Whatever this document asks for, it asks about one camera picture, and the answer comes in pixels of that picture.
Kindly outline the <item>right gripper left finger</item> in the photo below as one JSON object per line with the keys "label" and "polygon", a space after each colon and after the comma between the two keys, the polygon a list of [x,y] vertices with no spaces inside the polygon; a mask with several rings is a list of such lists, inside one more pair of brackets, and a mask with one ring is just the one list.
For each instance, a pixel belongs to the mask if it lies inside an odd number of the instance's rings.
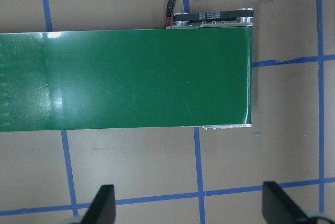
{"label": "right gripper left finger", "polygon": [[102,185],[80,223],[113,224],[115,220],[116,203],[114,186]]}

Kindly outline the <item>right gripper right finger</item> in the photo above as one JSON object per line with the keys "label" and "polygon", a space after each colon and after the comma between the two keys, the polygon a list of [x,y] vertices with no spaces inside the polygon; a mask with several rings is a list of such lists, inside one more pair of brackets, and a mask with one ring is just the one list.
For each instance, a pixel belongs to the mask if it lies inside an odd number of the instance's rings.
{"label": "right gripper right finger", "polygon": [[305,212],[275,181],[263,182],[262,216],[266,223],[309,223]]}

